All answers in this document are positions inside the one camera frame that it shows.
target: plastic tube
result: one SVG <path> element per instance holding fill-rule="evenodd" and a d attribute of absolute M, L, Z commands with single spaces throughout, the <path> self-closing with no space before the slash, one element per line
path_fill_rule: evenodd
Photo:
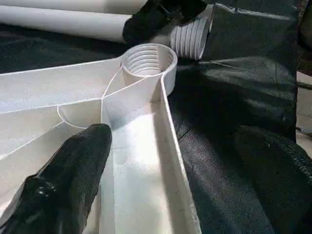
<path fill-rule="evenodd" d="M 136 13 L 146 1 L 147 0 L 0 0 L 0 5 L 132 15 Z"/>
<path fill-rule="evenodd" d="M 124 42 L 122 30 L 130 17 L 130 15 L 0 6 L 0 23 L 114 42 Z"/>
<path fill-rule="evenodd" d="M 123 27 L 130 17 L 131 15 L 0 6 L 0 23 L 123 43 Z M 199 18 L 183 27 L 165 28 L 151 42 L 170 46 L 181 58 L 198 60 L 204 52 L 209 27 L 208 18 Z"/>

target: black fabric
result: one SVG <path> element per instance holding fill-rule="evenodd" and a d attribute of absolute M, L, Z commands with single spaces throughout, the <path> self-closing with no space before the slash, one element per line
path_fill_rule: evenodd
<path fill-rule="evenodd" d="M 251 125 L 295 140 L 296 1 L 217 2 L 202 61 L 179 62 L 176 86 L 169 96 L 175 129 L 203 233 L 274 233 L 233 135 L 237 126 Z M 27 36 L 14 33 L 17 38 L 21 34 L 28 43 L 34 37 L 41 39 L 35 31 Z M 66 48 L 76 49 L 54 54 L 51 36 L 41 45 L 53 54 L 50 60 L 68 64 L 84 53 L 83 43 L 68 46 L 72 37 L 56 38 L 65 41 L 57 40 L 65 54 Z M 4 53 L 7 65 L 2 72 L 48 64 L 45 59 L 50 57 L 39 54 L 37 47 L 26 49 L 28 56 L 33 55 L 31 60 L 13 55 L 18 43 L 10 48 Z M 93 49 L 94 60 L 106 56 L 104 46 Z"/>
<path fill-rule="evenodd" d="M 106 124 L 67 139 L 15 194 L 0 219 L 0 233 L 82 234 L 111 143 Z"/>
<path fill-rule="evenodd" d="M 277 233 L 311 233 L 312 161 L 297 144 L 257 127 L 240 126 L 235 147 Z"/>
<path fill-rule="evenodd" d="M 120 43 L 0 24 L 0 73 L 112 59 L 126 50 Z"/>

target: white plastic channel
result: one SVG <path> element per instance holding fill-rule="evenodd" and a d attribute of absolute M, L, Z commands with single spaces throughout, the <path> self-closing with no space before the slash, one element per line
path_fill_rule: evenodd
<path fill-rule="evenodd" d="M 41 75 L 44 78 L 45 74 L 55 77 L 56 73 L 79 68 L 82 76 L 97 77 L 114 63 L 119 64 L 120 69 L 115 75 L 108 73 L 110 79 L 106 80 L 110 82 L 102 98 L 81 96 L 71 103 L 63 100 L 64 103 L 57 105 L 34 107 L 30 104 L 33 98 L 27 98 L 32 94 L 26 92 L 23 104 L 28 110 L 0 114 L 3 121 L 0 123 L 7 125 L 1 132 L 1 140 L 11 145 L 0 158 L 0 212 L 23 180 L 44 165 L 68 137 L 90 124 L 102 122 L 112 128 L 113 145 L 84 233 L 201 233 L 167 101 L 176 75 L 177 56 L 172 49 L 160 44 L 139 45 L 119 59 L 102 61 L 102 70 L 95 69 L 93 74 L 89 69 L 98 64 L 25 74 L 26 77 Z M 3 82 L 10 87 L 18 85 L 17 76 L 20 74 L 0 77 L 0 87 Z M 77 73 L 76 79 L 84 78 Z M 71 91 L 70 82 L 64 85 L 56 96 Z M 27 131 L 19 132 L 23 126 Z M 12 130 L 13 135 L 6 138 Z"/>
<path fill-rule="evenodd" d="M 122 31 L 130 17 L 0 5 L 0 23 L 114 42 L 124 42 Z M 182 27 L 168 27 L 151 42 L 170 46 L 178 57 L 199 60 L 204 52 L 209 27 L 209 18 L 200 17 Z"/>

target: black cloth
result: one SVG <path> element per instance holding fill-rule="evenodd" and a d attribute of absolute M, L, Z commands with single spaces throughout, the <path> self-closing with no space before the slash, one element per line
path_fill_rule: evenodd
<path fill-rule="evenodd" d="M 169 103 L 204 234 L 274 233 L 233 134 L 237 126 L 251 125 L 295 141 L 296 30 L 294 0 L 225 0 L 214 8 L 202 61 L 179 62 Z M 5 46 L 11 51 L 1 52 L 7 57 L 2 72 L 107 57 L 105 42 L 86 49 L 88 39 L 72 45 L 68 36 L 54 41 L 54 34 L 42 39 L 46 33 L 33 30 L 12 34 L 40 46 L 24 46 L 22 56 L 13 55 L 18 43 Z"/>
<path fill-rule="evenodd" d="M 277 233 L 312 231 L 312 160 L 293 141 L 239 126 L 235 147 Z"/>

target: white plastic rim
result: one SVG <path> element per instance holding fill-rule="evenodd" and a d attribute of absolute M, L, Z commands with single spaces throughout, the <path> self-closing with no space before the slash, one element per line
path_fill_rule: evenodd
<path fill-rule="evenodd" d="M 171 33 L 170 47 L 180 58 L 200 60 L 206 46 L 210 20 L 198 18 L 182 27 L 177 26 Z"/>
<path fill-rule="evenodd" d="M 148 43 L 129 49 L 121 64 L 125 73 L 141 79 L 170 72 L 177 65 L 177 56 L 165 45 Z"/>

